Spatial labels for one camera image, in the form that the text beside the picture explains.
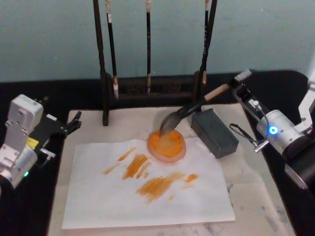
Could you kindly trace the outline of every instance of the paper sheet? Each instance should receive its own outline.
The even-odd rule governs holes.
[[[77,145],[63,229],[234,221],[220,163],[198,138],[185,141],[186,156],[175,165],[155,160],[141,140]],[[118,161],[133,147],[130,155]],[[136,174],[123,180],[138,154],[147,156],[146,163],[151,164],[139,178]],[[185,177],[174,181],[159,198],[148,202],[147,195],[137,193],[151,179],[172,173]],[[191,174],[198,178],[187,183]]]

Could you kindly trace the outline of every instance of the white tabletop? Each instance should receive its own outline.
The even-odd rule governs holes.
[[[225,124],[237,123],[254,137],[239,104],[213,107]],[[146,140],[157,130],[162,119],[178,108],[135,108],[110,111],[109,126],[102,126],[102,111],[82,111],[82,126],[67,137],[62,154],[58,182],[49,227],[49,236],[292,236],[293,229],[277,187],[261,153],[256,154],[245,139],[234,154],[220,159],[230,200],[236,216],[234,222],[184,224],[172,226],[62,230],[63,214],[70,181],[74,148],[82,143],[111,143],[130,139]],[[71,111],[72,119],[77,111]],[[195,137],[191,117],[178,130],[184,137]]]

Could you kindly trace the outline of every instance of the dark gray block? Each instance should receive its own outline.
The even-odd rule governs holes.
[[[191,127],[216,158],[236,151],[239,141],[212,108],[195,113]]]

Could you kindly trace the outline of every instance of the table surface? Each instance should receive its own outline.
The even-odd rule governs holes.
[[[204,92],[207,93],[217,88],[235,75],[236,73],[208,75],[208,84]],[[270,110],[279,109],[292,122],[298,123],[300,121],[298,106],[307,91],[307,77],[305,75],[291,70],[258,71],[245,83],[250,91]],[[45,107],[45,112],[54,115],[62,122],[66,122],[70,110],[102,109],[102,88],[99,79],[1,83],[0,124],[4,124],[7,120],[10,101],[19,94],[25,94],[31,98],[51,96],[50,102]],[[141,101],[134,99],[132,101],[119,101],[112,109],[182,106],[186,102],[189,100],[184,101],[176,97]],[[212,100],[211,104],[234,102],[236,101],[231,93],[226,92]],[[249,121],[254,130],[256,121],[250,117]],[[5,126],[0,125],[1,143],[4,141],[5,132]],[[43,236],[47,234],[63,143],[54,140],[48,148],[56,153],[56,158],[51,160],[49,165],[42,170],[33,168],[28,177],[15,190],[15,197],[12,198],[11,202],[3,203],[0,201],[0,235]],[[277,184],[295,233],[298,236],[315,235],[314,198],[307,191],[301,191],[296,187],[282,171],[284,160],[272,147],[266,147],[263,154]]]
[[[228,125],[239,124],[253,136],[246,115],[239,104],[204,106],[214,108],[216,114]],[[130,139],[146,140],[157,130],[161,120],[178,108],[135,108],[112,111],[111,125],[101,125],[100,111],[83,111],[82,127],[70,135],[64,144],[58,182],[55,191],[49,236],[292,236],[293,229],[285,212],[276,185],[261,153],[256,154],[247,140],[240,138],[234,154],[220,159],[227,190],[235,212],[236,221],[184,224],[172,226],[126,227],[108,229],[62,230],[63,214],[71,176],[74,149],[78,144],[113,143]],[[69,119],[76,114],[71,111]],[[196,137],[190,128],[191,117],[183,120],[178,130],[185,138]]]

